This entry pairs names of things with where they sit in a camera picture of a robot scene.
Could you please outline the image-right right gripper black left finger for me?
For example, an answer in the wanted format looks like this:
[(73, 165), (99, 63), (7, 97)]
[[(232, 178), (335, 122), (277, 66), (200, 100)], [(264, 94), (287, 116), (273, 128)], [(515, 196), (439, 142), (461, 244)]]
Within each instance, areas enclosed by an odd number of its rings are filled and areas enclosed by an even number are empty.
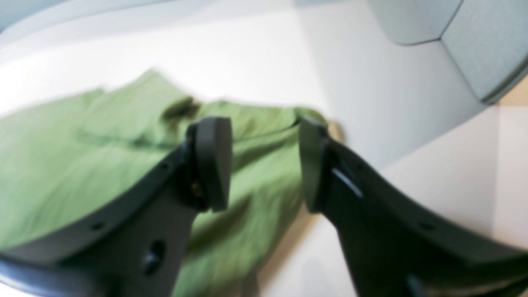
[(233, 132), (205, 117), (132, 188), (1, 252), (1, 284), (36, 297), (170, 297), (197, 215), (229, 204)]

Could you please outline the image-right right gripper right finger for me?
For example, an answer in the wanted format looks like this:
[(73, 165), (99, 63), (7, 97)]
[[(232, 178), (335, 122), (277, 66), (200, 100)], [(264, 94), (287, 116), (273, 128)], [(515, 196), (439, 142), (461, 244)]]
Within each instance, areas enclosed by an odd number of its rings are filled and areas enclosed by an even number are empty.
[(527, 251), (460, 227), (408, 198), (311, 118), (299, 122), (309, 212), (336, 228), (359, 297), (520, 297)]

